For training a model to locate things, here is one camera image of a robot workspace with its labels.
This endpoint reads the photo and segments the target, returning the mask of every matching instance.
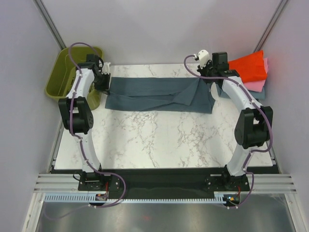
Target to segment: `black bracket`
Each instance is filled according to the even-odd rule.
[[[249,182],[246,174],[242,176],[231,176],[227,166],[221,175],[208,175],[205,179],[207,191],[249,191]]]
[[[95,84],[95,90],[104,92],[105,94],[110,94],[110,79],[111,74],[102,74],[99,70],[99,60],[102,65],[104,65],[103,60],[95,54],[87,54],[86,62],[79,63],[78,66],[81,69],[91,69],[95,76],[93,83]]]
[[[270,106],[261,106],[261,110],[265,113],[270,125],[272,125],[273,110]],[[265,141],[269,140],[269,130],[267,124],[257,109],[242,110],[234,135],[237,143],[242,145],[244,149],[252,146],[262,146]]]
[[[117,193],[123,191],[122,181],[114,175],[82,172],[78,185],[79,191],[108,191]]]
[[[64,128],[70,130],[70,98],[59,99],[58,106]],[[74,99],[73,107],[78,108],[78,113],[73,113],[73,133],[87,134],[93,127],[93,115],[85,97]]]
[[[229,64],[227,61],[227,52],[216,52],[212,54],[212,61],[207,62],[206,67],[203,69],[200,66],[197,67],[197,71],[204,77],[229,77],[229,76],[239,76],[236,70],[229,70]],[[206,84],[211,84],[215,82],[222,88],[223,80],[207,80],[203,79]]]

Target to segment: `olive green basket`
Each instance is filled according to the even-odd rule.
[[[103,51],[98,47],[94,48],[103,59]],[[46,95],[56,101],[66,97],[73,86],[76,76],[76,69],[70,60],[68,50],[68,48],[65,48],[59,53],[45,87]],[[91,53],[94,52],[90,47],[76,46],[71,50],[73,60],[76,63],[85,62],[86,55]],[[94,85],[92,84],[87,96],[87,102],[91,110],[98,108],[100,105],[101,95],[102,93],[96,91],[94,89]]]

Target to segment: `table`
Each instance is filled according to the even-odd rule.
[[[115,77],[191,77],[183,64],[111,66]],[[231,159],[239,113],[230,99],[215,96],[212,114],[93,111],[93,142],[103,169],[223,167]],[[255,153],[249,166],[272,166],[270,154]],[[81,169],[75,140],[64,130],[56,170]]]

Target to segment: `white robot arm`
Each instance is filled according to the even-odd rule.
[[[228,185],[234,186],[243,182],[251,158],[250,151],[270,139],[269,128],[259,110],[266,115],[270,126],[273,111],[269,106],[264,107],[250,94],[237,71],[229,69],[226,52],[213,53],[212,60],[206,50],[200,51],[194,57],[200,62],[197,71],[206,77],[204,81],[208,84],[215,82],[228,94],[240,114],[234,131],[237,146],[223,173],[225,186],[229,189]]]
[[[83,172],[93,173],[93,169],[86,163],[83,152],[86,154],[87,161],[96,170],[100,169],[100,162],[96,156],[92,141],[93,116],[86,97],[90,88],[94,85],[96,90],[109,94],[110,87],[110,63],[102,63],[96,55],[87,55],[86,62],[78,64],[82,71],[82,77],[79,79],[80,71],[76,70],[76,77],[71,91],[65,99],[58,102],[62,121],[66,129],[70,129],[70,102],[74,96],[73,109],[73,132],[75,141],[78,145],[83,161]]]

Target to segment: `gray cloth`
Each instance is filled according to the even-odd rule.
[[[222,98],[230,98],[227,93],[225,93],[222,89],[219,88],[218,85],[217,85],[217,92],[218,92],[218,95]],[[255,92],[255,91],[251,91],[251,90],[249,90],[249,92],[251,93],[251,95],[255,99],[265,100],[265,89],[264,89],[264,87],[262,89],[262,92]]]
[[[113,77],[105,108],[121,111],[178,111],[211,114],[210,85],[199,78]]]

